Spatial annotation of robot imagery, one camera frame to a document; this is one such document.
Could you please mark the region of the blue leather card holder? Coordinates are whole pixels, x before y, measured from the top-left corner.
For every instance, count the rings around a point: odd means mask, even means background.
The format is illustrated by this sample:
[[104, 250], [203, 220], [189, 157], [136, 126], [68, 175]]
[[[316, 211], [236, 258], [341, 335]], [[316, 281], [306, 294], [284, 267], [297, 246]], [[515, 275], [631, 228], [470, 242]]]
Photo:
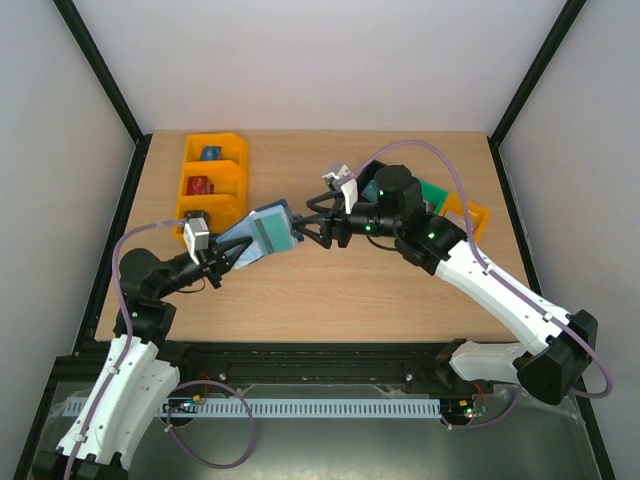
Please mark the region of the blue leather card holder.
[[252, 243], [233, 265], [234, 269], [241, 269], [264, 257], [291, 250], [303, 242], [303, 235], [293, 227], [293, 221], [298, 218], [288, 202], [280, 199], [251, 211], [227, 231], [215, 236], [211, 244], [251, 237]]

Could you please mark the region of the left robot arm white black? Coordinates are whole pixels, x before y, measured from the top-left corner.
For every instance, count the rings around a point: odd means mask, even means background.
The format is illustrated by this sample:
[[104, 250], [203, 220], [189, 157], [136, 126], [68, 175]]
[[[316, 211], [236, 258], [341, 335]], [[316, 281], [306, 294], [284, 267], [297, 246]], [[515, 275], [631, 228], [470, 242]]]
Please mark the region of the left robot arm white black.
[[164, 297], [205, 279], [220, 287], [249, 236], [210, 241], [162, 261], [136, 248], [119, 260], [120, 310], [101, 372], [81, 412], [52, 452], [40, 451], [36, 479], [125, 479], [160, 404], [179, 385], [181, 361], [166, 356], [176, 313]]

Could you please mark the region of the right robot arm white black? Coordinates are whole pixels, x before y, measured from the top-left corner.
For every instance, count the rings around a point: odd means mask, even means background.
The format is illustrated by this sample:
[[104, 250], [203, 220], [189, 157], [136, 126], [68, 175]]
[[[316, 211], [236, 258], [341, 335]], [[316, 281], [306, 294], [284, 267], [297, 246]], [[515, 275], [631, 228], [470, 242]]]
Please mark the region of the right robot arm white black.
[[325, 248], [344, 248], [355, 235], [391, 238], [406, 261], [468, 295], [515, 336], [512, 344], [455, 345], [436, 367], [443, 389], [474, 380], [512, 383], [550, 405], [573, 391], [592, 361], [598, 323], [591, 314], [571, 314], [508, 275], [463, 229], [429, 211], [405, 166], [375, 169], [375, 200], [361, 199], [349, 170], [325, 180], [329, 191], [308, 201], [313, 213], [295, 220], [296, 231]]

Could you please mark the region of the teal credit card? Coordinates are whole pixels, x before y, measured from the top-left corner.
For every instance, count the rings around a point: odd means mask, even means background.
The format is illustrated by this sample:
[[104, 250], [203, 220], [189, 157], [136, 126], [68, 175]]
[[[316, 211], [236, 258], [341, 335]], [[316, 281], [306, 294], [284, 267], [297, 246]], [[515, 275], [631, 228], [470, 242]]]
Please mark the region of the teal credit card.
[[376, 204], [377, 203], [377, 198], [378, 198], [378, 187], [377, 184], [374, 180], [371, 180], [363, 189], [363, 191], [360, 194], [361, 198]]

